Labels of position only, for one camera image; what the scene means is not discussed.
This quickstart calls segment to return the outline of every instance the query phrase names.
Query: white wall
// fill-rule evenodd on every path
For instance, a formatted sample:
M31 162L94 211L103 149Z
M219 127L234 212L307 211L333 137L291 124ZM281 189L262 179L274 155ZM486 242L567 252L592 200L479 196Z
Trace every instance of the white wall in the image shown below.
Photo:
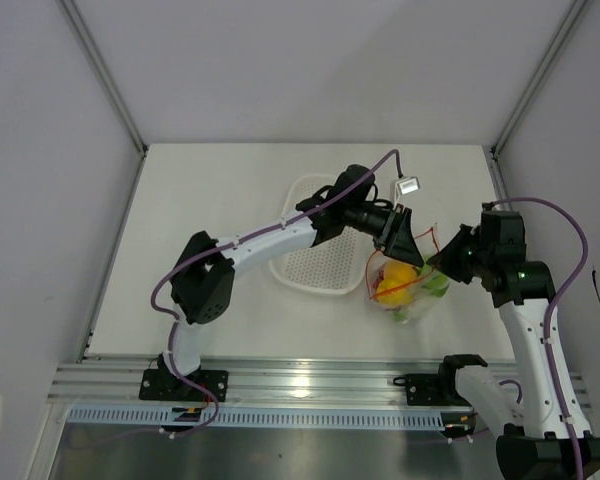
M149 143L498 134L572 0L78 0Z
M0 480L77 352L137 162L54 2L0 2Z
M510 195L536 195L571 212L590 243L588 267L560 310L570 364L583 372L600 419L600 0L567 47L502 159ZM548 261L557 283L579 259L571 227L542 209L522 209L534 253Z

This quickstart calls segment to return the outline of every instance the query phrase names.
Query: gray floor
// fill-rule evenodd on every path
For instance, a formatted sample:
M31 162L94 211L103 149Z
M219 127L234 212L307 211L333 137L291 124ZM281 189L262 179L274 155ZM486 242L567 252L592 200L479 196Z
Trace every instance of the gray floor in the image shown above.
M498 480L495 441L438 443L437 434L214 427L170 441L141 433L81 449L129 427L70 425L54 480Z

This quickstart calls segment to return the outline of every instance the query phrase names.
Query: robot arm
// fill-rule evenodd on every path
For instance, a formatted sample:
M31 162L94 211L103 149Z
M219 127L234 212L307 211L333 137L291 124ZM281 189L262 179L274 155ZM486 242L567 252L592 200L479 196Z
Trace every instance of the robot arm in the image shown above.
M584 477L599 470L600 438L593 437L576 399L556 310L547 318L549 301L555 296L551 273L544 263L527 261L520 214L491 211L485 205L480 226L462 225L427 263L458 282L468 284L480 278L511 340L524 389L522 409L503 398L479 357L466 365L447 362L441 368L450 396L468 401L498 437L496 453L504 478L574 478L574 441Z
M398 182L413 188L413 180L405 178ZM333 201L356 182L359 185L344 198ZM204 231L193 235L176 265L218 245L234 247L194 262L171 280L175 311L179 318L186 319L186 324L183 322L178 329L173 347L178 372L187 376L199 368L200 326L215 320L228 308L235 279L280 255L315 247L351 227L371 235L375 248L387 257L423 266L424 260L411 233L411 210L402 205L394 208L388 200L367 201L374 183L375 177L369 169L351 165L333 186L327 185L301 201L295 210L276 222L217 240ZM175 374L169 362L163 364Z

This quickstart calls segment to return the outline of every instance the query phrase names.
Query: white tabletop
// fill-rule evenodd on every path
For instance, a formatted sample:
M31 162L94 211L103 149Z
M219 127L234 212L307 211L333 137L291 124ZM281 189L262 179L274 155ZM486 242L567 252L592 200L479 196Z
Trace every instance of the white tabletop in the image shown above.
M279 217L294 180L371 166L397 147L421 189L405 197L413 231L437 223L444 245L460 223L475 225L494 191L481 147L450 145L156 144L149 149L108 282L89 355L154 355L172 320L149 306L156 282L189 237L252 230ZM395 165L376 174L388 197ZM170 306L169 288L158 297ZM205 328L203 355L339 359L438 359L513 353L491 297L479 284L452 284L427 317L398 325L366 299L364 284L338 298L277 282L266 265L236 281L229 309Z

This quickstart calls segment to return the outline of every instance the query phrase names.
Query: plastic bag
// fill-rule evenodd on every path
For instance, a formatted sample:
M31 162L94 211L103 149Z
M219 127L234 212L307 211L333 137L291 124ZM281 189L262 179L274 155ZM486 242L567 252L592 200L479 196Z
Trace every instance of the plastic bag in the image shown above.
M369 299L398 323L422 318L449 289L449 279L426 265L440 251L436 228L415 237L425 260L422 268L385 257L377 251L367 261L365 278Z

